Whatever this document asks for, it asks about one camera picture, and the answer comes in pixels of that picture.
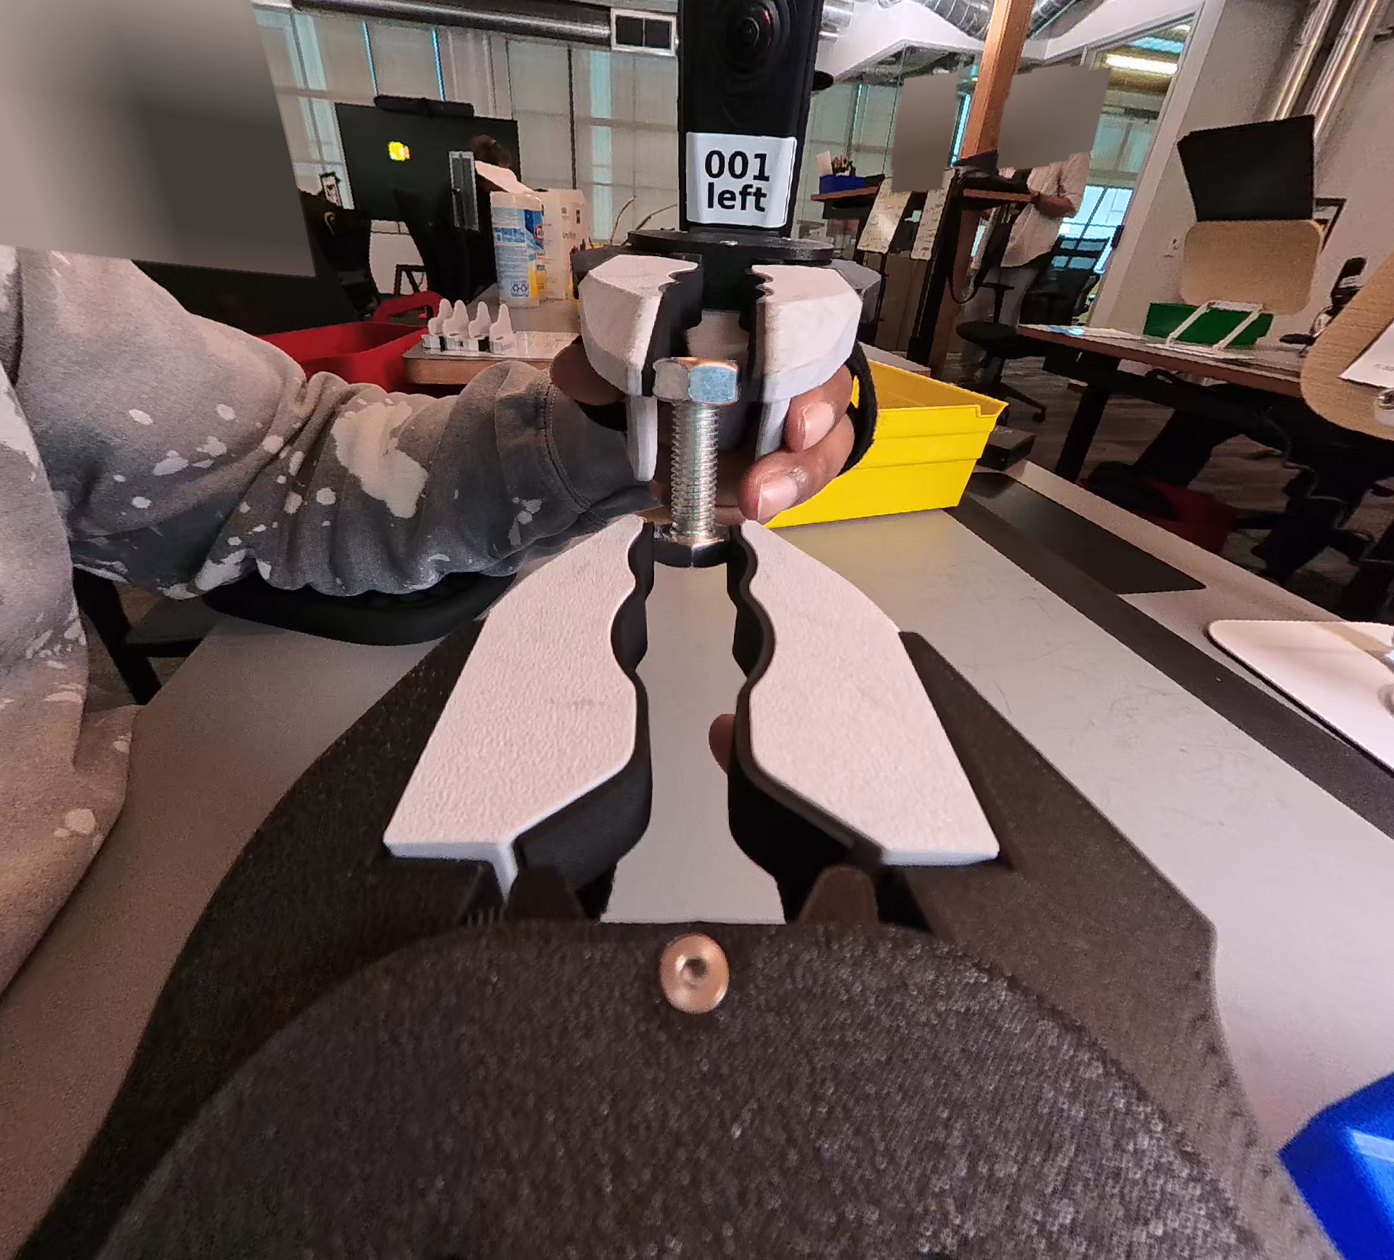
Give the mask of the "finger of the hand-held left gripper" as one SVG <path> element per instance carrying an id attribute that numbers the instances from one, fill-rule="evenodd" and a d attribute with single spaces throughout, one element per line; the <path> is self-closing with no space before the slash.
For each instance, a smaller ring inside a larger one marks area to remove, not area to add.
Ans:
<path id="1" fill-rule="evenodd" d="M 754 456 L 781 450 L 790 405 L 845 366 L 863 295 L 829 265 L 757 263 L 748 397 L 760 405 Z"/>
<path id="2" fill-rule="evenodd" d="M 609 257 L 578 282 L 585 357 L 623 394 L 629 460 L 642 484 L 654 481 L 658 459 L 655 366 L 688 353 L 703 292 L 701 265 L 668 257 Z"/>

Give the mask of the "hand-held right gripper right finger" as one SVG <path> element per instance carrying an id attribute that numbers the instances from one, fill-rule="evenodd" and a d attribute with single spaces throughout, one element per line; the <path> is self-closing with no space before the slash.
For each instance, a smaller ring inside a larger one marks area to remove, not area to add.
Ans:
<path id="1" fill-rule="evenodd" d="M 992 863 L 1001 842 L 898 625 L 839 572 L 758 524 L 731 539 L 744 674 L 731 834 L 781 892 L 825 868 Z"/>

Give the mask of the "steel hex nut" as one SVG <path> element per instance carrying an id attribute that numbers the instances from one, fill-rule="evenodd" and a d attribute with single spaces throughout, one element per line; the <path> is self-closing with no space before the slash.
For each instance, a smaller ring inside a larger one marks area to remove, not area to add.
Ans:
<path id="1" fill-rule="evenodd" d="M 739 402 L 739 365 L 732 360 L 672 357 L 654 363 L 654 398 L 668 405 L 723 408 Z"/>

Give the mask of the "steel hex bolt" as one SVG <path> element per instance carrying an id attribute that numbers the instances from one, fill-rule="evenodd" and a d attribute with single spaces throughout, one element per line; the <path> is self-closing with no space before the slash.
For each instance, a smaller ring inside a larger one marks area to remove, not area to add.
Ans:
<path id="1" fill-rule="evenodd" d="M 720 408 L 674 401 L 670 410 L 668 517 L 654 529 L 654 558 L 677 569 L 719 566 L 729 550 L 729 526 L 719 521 Z"/>

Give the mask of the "yellow plastic bin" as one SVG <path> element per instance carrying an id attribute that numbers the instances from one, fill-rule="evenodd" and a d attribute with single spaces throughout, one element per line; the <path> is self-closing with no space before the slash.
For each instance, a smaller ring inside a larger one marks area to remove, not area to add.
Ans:
<path id="1" fill-rule="evenodd" d="M 879 401 L 866 456 L 771 527 L 867 520 L 956 507 L 1006 402 L 902 365 L 870 363 Z"/>

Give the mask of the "blue plastic bin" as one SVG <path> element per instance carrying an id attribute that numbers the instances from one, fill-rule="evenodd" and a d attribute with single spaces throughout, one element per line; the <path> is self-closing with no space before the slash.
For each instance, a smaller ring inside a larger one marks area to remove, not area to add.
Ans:
<path id="1" fill-rule="evenodd" d="M 1278 1157 L 1340 1257 L 1393 1257 L 1391 1075 L 1316 1114 Z"/>

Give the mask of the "person's left forearm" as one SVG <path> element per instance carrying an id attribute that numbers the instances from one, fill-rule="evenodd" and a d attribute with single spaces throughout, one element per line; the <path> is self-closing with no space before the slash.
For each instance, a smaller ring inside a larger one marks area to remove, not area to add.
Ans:
<path id="1" fill-rule="evenodd" d="M 307 376 L 121 259 L 3 247 L 3 588 L 79 566 L 179 598 L 505 577 L 645 510 L 619 430 L 545 370 L 453 398 Z"/>

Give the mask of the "person's left hand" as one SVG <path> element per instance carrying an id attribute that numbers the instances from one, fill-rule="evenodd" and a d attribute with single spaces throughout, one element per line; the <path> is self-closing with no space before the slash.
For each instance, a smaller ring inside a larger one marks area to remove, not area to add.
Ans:
<path id="1" fill-rule="evenodd" d="M 623 395 L 588 363 L 584 346 L 566 346 L 550 363 L 552 385 L 619 440 L 627 465 Z M 847 468 L 857 443 L 851 415 L 854 375 L 841 366 L 828 381 L 792 400 L 778 450 L 755 458 L 745 447 L 719 456 L 716 521 L 767 524 L 816 497 Z"/>

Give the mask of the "white carton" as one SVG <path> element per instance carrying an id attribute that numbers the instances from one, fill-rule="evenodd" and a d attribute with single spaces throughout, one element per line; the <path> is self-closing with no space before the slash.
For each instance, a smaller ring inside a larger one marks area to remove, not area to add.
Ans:
<path id="1" fill-rule="evenodd" d="M 588 204 L 580 189 L 545 189 L 540 193 L 543 218 L 537 256 L 545 301 L 575 296 L 572 257 L 590 246 Z"/>

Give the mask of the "black office chair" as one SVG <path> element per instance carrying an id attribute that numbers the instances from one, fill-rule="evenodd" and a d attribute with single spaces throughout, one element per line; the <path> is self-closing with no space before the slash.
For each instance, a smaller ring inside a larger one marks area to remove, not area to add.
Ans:
<path id="1" fill-rule="evenodd" d="M 956 327 L 964 349 L 957 384 L 1047 415 L 1043 402 L 1004 382 L 1009 363 L 1041 356 L 1044 346 L 1021 331 L 1028 325 L 1069 325 L 1083 307 L 1096 276 L 1078 259 L 1057 265 L 1047 253 L 1028 265 L 985 269 Z"/>

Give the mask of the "brown office desk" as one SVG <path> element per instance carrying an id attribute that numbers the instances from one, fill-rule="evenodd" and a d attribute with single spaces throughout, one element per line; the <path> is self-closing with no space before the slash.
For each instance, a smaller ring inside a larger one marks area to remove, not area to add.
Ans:
<path id="1" fill-rule="evenodd" d="M 1054 465 L 1054 474 L 1070 484 L 1083 475 L 1107 408 L 1115 400 L 1243 426 L 1246 407 L 1214 398 L 1214 385 L 1237 386 L 1266 400 L 1303 398 L 1300 357 L 1284 350 L 1232 352 L 1104 328 L 1022 325 L 1020 334 L 1044 347 L 1047 373 L 1083 385 Z"/>

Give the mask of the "red plastic basket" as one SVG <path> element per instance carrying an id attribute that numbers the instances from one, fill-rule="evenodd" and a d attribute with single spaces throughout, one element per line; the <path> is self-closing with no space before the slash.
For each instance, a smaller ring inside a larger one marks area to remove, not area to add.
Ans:
<path id="1" fill-rule="evenodd" d="M 407 353 L 420 346 L 442 296 L 434 292 L 385 298 L 366 320 L 270 334 L 264 341 L 298 363 L 305 376 L 334 375 L 349 384 L 370 384 L 405 392 Z"/>

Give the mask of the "small wooden board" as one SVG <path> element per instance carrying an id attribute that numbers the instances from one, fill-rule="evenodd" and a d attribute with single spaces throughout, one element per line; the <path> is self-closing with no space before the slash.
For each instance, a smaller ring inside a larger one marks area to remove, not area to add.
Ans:
<path id="1" fill-rule="evenodd" d="M 1179 301 L 1301 312 L 1313 295 L 1323 227 L 1311 220 L 1197 222 L 1186 230 Z"/>

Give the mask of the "person's spattered grey sweatshirt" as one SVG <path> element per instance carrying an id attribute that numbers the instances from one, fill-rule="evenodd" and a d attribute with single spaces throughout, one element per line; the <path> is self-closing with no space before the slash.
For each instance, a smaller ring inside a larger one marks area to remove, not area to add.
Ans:
<path id="1" fill-rule="evenodd" d="M 126 796 L 132 709 L 84 717 L 89 642 L 54 494 L 3 456 L 2 985 L 86 876 Z"/>

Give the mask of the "printed instruction sheet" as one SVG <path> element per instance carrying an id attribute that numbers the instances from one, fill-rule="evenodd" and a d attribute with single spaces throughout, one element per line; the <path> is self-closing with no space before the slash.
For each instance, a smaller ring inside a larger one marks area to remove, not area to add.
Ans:
<path id="1" fill-rule="evenodd" d="M 1393 320 L 1369 343 L 1369 346 L 1340 373 L 1340 379 L 1372 388 L 1380 392 L 1391 392 L 1393 378 Z"/>

